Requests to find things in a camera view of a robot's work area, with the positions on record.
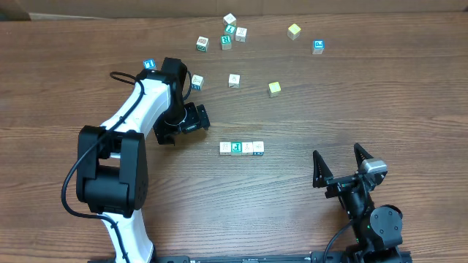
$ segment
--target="block with letter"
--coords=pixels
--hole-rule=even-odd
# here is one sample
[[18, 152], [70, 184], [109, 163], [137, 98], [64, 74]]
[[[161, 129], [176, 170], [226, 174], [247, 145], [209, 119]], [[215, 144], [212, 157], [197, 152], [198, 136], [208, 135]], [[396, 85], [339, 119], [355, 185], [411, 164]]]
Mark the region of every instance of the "block with letter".
[[224, 35], [221, 37], [221, 49], [223, 50], [229, 50], [233, 48], [233, 44], [231, 42], [231, 37], [228, 35]]
[[281, 87], [279, 86], [278, 82], [270, 83], [268, 85], [268, 94], [270, 94], [270, 98], [273, 98], [274, 96], [278, 96], [280, 91], [281, 91]]
[[231, 156], [242, 155], [242, 142], [231, 142]]
[[219, 143], [219, 155], [231, 155], [231, 142]]
[[324, 49], [325, 43], [323, 42], [323, 40], [314, 40], [314, 44], [312, 45], [312, 54], [322, 54]]
[[235, 19], [233, 14], [227, 14], [223, 19], [223, 23], [225, 26], [227, 25], [235, 26], [237, 24], [237, 20]]
[[263, 152], [265, 152], [265, 146], [263, 142], [253, 142], [252, 145], [254, 147], [254, 155], [262, 156]]
[[247, 28], [237, 28], [235, 31], [235, 40], [245, 42], [247, 38]]
[[143, 62], [143, 66], [145, 69], [156, 69], [156, 63], [154, 62], [154, 59], [148, 59]]
[[193, 75], [193, 77], [192, 77], [192, 88], [197, 90], [197, 91], [201, 91], [204, 82], [205, 82], [205, 80], [203, 79], [202, 76]]
[[208, 51], [208, 46], [210, 45], [210, 42], [208, 41], [208, 38], [206, 37], [198, 37], [197, 41], [197, 50], [207, 52]]
[[226, 29], [224, 30], [224, 34], [228, 35], [229, 37], [231, 37], [231, 39], [233, 39], [235, 35], [235, 29], [236, 29], [235, 26], [227, 25]]
[[242, 142], [242, 155], [253, 155], [253, 154], [254, 154], [254, 143]]
[[287, 29], [287, 36], [291, 38], [292, 40], [297, 39], [300, 34], [301, 34], [301, 28], [296, 24], [293, 24]]
[[241, 87], [241, 76], [236, 74], [229, 74], [229, 88]]

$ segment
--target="yellow block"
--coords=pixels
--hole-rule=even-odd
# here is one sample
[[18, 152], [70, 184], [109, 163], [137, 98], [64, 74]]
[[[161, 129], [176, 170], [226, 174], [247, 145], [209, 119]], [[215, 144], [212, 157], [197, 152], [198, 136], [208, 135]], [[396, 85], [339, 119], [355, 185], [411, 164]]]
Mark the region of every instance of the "yellow block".
[[279, 92], [281, 91], [281, 88], [279, 87], [279, 83], [278, 82], [275, 82], [275, 83], [270, 83], [268, 84], [269, 88], [270, 88], [270, 96], [277, 96], [279, 94]]
[[290, 26], [288, 29], [289, 29], [289, 31], [291, 31], [291, 33], [293, 33], [293, 34], [297, 34], [297, 33], [299, 33], [299, 31], [301, 30], [301, 28], [300, 28], [298, 25], [296, 25], [296, 24], [293, 24], [293, 25]]

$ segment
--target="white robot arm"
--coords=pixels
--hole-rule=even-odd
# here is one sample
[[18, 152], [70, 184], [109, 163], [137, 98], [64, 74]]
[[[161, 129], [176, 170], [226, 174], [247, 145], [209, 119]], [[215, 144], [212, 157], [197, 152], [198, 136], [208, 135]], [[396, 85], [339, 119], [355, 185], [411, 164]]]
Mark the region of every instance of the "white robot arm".
[[[111, 223], [102, 219], [116, 249], [112, 262], [149, 263], [156, 256], [141, 212], [148, 191], [145, 139], [151, 127], [159, 144], [170, 144], [174, 134], [210, 126], [203, 105], [184, 104], [186, 73], [186, 66], [174, 58], [166, 58], [160, 71], [143, 70], [120, 110], [100, 127], [85, 126], [78, 137], [78, 158], [84, 160], [78, 167], [77, 197], [92, 213], [117, 224], [121, 243]], [[102, 142], [92, 148], [99, 139]], [[120, 159], [120, 167], [99, 164], [99, 159], [107, 158]]]
[[[145, 87], [145, 93], [137, 107], [130, 113], [125, 122], [117, 127], [116, 132], [135, 131], [140, 132], [147, 138], [151, 128], [156, 123], [157, 118], [164, 113], [170, 105], [170, 86], [160, 80], [141, 80]], [[135, 83], [132, 95], [122, 105], [120, 110], [109, 120], [101, 124], [101, 127], [109, 129], [114, 126], [129, 108], [137, 101], [141, 87]], [[111, 153], [110, 157], [120, 158], [120, 153]]]

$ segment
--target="white block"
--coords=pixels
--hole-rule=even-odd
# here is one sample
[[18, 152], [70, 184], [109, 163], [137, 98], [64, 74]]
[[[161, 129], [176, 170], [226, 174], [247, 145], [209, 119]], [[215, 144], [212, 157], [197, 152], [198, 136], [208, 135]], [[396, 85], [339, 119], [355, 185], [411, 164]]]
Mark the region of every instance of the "white block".
[[322, 54], [325, 49], [325, 43], [323, 40], [314, 40], [314, 44], [312, 45], [312, 54], [319, 55]]
[[262, 156], [263, 152], [265, 152], [265, 146], [263, 145], [263, 142], [253, 142], [252, 144], [254, 146], [254, 155]]
[[227, 25], [235, 26], [237, 23], [237, 20], [235, 19], [233, 14], [229, 13], [224, 17], [223, 23], [225, 26]]
[[278, 96], [280, 91], [281, 87], [278, 82], [268, 84], [268, 94], [270, 94], [270, 98]]
[[204, 82], [205, 82], [205, 80], [203, 79], [202, 76], [199, 76], [199, 75], [193, 75], [192, 76], [192, 88], [193, 89], [195, 89], [197, 91], [201, 91]]
[[197, 50], [207, 52], [208, 51], [208, 46], [210, 45], [210, 42], [208, 41], [208, 38], [206, 37], [198, 37], [197, 41]]
[[224, 35], [221, 37], [221, 49], [223, 50], [229, 50], [233, 48], [233, 44], [231, 41], [231, 37], [228, 35]]
[[242, 155], [242, 142], [231, 142], [231, 156]]
[[229, 88], [240, 88], [241, 76], [236, 74], [229, 74]]
[[235, 35], [235, 29], [236, 29], [235, 26], [227, 25], [226, 29], [224, 30], [224, 34], [228, 35], [229, 37], [231, 37], [231, 39], [233, 39]]
[[219, 143], [219, 155], [231, 155], [231, 142]]
[[247, 38], [247, 28], [237, 28], [235, 32], [235, 40], [245, 42]]
[[254, 154], [254, 143], [242, 142], [242, 155], [253, 155], [253, 154]]
[[292, 40], [297, 39], [300, 34], [301, 34], [301, 28], [296, 24], [293, 24], [287, 29], [287, 36], [291, 38]]

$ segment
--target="wooden table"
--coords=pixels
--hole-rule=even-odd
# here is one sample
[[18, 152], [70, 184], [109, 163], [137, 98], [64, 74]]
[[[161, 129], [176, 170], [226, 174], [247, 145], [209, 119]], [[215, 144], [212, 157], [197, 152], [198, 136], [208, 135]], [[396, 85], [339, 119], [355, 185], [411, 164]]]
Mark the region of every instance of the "wooden table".
[[[297, 23], [299, 39], [286, 36]], [[142, 61], [180, 58], [205, 77], [192, 92], [208, 132], [148, 136], [146, 229], [159, 255], [306, 254], [347, 223], [312, 188], [312, 151], [335, 175], [356, 169], [352, 145], [387, 161], [376, 205], [404, 213], [415, 262], [468, 261], [468, 15], [238, 18], [246, 43], [221, 50], [221, 18], [0, 23], [0, 262], [85, 262], [113, 255], [100, 221], [61, 206], [78, 132], [122, 105]], [[207, 53], [195, 50], [199, 36]], [[313, 39], [324, 39], [312, 55]], [[228, 88], [229, 74], [241, 89]], [[278, 97], [268, 84], [279, 81]], [[265, 141], [263, 157], [219, 155], [220, 141]], [[76, 200], [75, 178], [68, 200]], [[348, 232], [333, 249], [354, 243]]]

